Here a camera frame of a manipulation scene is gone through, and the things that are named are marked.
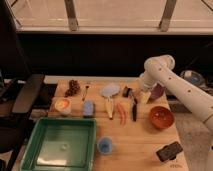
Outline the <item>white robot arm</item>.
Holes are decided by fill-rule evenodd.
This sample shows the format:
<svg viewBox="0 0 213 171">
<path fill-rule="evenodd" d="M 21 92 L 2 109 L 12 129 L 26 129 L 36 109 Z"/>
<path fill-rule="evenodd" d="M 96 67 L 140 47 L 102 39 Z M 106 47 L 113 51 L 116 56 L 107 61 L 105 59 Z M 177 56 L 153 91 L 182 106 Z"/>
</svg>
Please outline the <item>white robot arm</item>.
<svg viewBox="0 0 213 171">
<path fill-rule="evenodd" d="M 213 134 L 213 96 L 176 75 L 172 69 L 175 60 L 171 55 L 150 57 L 144 62 L 144 72 L 139 76 L 143 92 L 163 84 L 175 95 Z"/>
</svg>

